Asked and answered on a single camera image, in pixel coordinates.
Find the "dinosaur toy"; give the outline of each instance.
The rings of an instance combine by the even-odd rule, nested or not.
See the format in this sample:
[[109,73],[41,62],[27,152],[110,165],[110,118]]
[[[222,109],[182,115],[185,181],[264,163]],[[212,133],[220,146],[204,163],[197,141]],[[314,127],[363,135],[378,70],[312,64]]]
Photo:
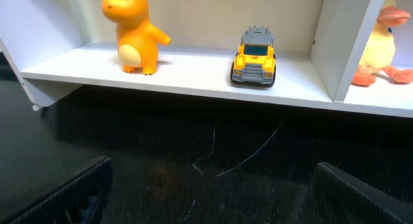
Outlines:
[[157,43],[170,44],[170,37],[149,21],[148,0],[102,0],[102,12],[116,24],[117,53],[123,71],[142,68],[144,75],[157,70]]
[[391,27],[401,26],[409,18],[408,12],[396,8],[395,0],[385,0],[354,75],[353,84],[372,85],[376,82],[372,73],[381,70],[397,83],[413,81],[413,69],[398,70],[390,65],[396,52]]

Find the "wheel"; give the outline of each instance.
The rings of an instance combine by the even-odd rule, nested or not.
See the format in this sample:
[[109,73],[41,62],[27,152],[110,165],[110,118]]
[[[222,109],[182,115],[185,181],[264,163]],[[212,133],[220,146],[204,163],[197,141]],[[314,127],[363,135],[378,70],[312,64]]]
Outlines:
[[274,83],[276,82],[276,71],[277,71],[277,66],[274,66],[274,73],[272,74],[272,83],[267,85],[268,88],[272,87]]
[[231,79],[231,82],[232,82],[232,83],[238,84],[238,83],[239,83],[238,81],[234,81],[234,80],[232,79],[232,74],[233,74],[233,73],[234,73],[234,63],[232,63],[232,66],[231,66],[230,79]]

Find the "toy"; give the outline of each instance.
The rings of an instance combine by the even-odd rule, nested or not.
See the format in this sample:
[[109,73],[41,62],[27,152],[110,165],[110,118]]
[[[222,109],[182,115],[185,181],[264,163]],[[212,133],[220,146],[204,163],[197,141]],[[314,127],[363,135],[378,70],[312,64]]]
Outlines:
[[376,82],[376,77],[371,73],[381,70],[397,83],[413,81],[413,69],[398,70],[390,65],[396,52],[390,27],[403,25],[408,18],[410,14],[396,8],[395,0],[385,0],[354,75],[353,84],[372,85]]
[[157,43],[170,44],[170,37],[149,21],[148,0],[102,0],[107,19],[117,24],[117,53],[124,72],[142,68],[152,75],[157,70]]
[[249,27],[242,35],[235,61],[231,68],[231,82],[258,83],[271,87],[276,80],[274,35],[267,28]]

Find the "shelf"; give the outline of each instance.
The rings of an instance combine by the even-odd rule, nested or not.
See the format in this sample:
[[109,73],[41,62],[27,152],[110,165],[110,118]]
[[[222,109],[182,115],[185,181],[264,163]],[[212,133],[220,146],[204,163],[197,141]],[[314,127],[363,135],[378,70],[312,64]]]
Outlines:
[[171,92],[281,105],[324,108],[332,100],[308,56],[276,54],[272,88],[232,85],[236,50],[163,47],[158,72],[127,74],[113,44],[89,44],[21,71],[26,79]]
[[380,72],[377,81],[368,88],[351,85],[344,103],[395,108],[400,112],[413,113],[413,83],[395,84],[384,72]]

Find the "orange beak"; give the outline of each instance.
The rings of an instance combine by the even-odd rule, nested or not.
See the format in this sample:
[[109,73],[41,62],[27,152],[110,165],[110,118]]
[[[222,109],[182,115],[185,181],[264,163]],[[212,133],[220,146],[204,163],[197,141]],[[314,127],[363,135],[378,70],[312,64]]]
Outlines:
[[396,27],[405,24],[409,18],[410,14],[408,12],[390,6],[381,10],[377,20],[383,26]]

